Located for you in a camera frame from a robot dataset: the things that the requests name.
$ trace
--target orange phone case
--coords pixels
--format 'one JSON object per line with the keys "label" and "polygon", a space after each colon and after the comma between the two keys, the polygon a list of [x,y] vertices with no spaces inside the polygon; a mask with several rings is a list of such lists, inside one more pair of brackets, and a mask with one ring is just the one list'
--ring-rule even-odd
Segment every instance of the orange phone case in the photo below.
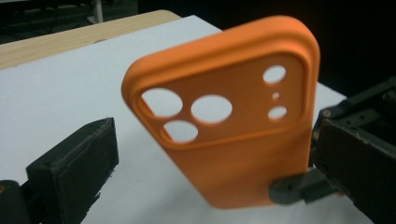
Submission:
{"label": "orange phone case", "polygon": [[[128,69],[121,91],[211,205],[266,205],[272,182],[307,170],[318,67],[310,31],[274,16],[143,57]],[[154,90],[177,95],[179,109],[156,114],[145,98]],[[202,101],[212,98],[222,107],[205,108]],[[229,111],[200,119],[197,106],[204,107],[200,113]],[[192,138],[176,140],[170,132],[183,126]]]}

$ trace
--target small circular hole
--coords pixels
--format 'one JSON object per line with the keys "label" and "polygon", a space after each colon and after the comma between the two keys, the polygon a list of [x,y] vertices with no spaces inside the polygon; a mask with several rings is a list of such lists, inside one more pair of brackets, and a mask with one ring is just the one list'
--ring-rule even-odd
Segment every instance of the small circular hole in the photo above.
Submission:
{"label": "small circular hole", "polygon": [[286,76],[286,69],[284,66],[273,65],[265,70],[262,78],[268,84],[275,84],[283,80],[285,76]]}
{"label": "small circular hole", "polygon": [[169,121],[163,125],[163,128],[175,143],[191,142],[198,135],[198,129],[185,120]]}
{"label": "small circular hole", "polygon": [[273,100],[278,100],[280,98],[280,93],[279,92],[274,92],[273,93]]}
{"label": "small circular hole", "polygon": [[288,109],[283,106],[275,106],[268,112],[268,117],[270,119],[283,119],[288,114]]}
{"label": "small circular hole", "polygon": [[157,117],[172,117],[183,107],[180,97],[175,92],[164,88],[145,91],[142,98],[150,111]]}
{"label": "small circular hole", "polygon": [[219,123],[230,117],[233,105],[220,95],[205,95],[198,98],[191,106],[191,113],[208,123]]}

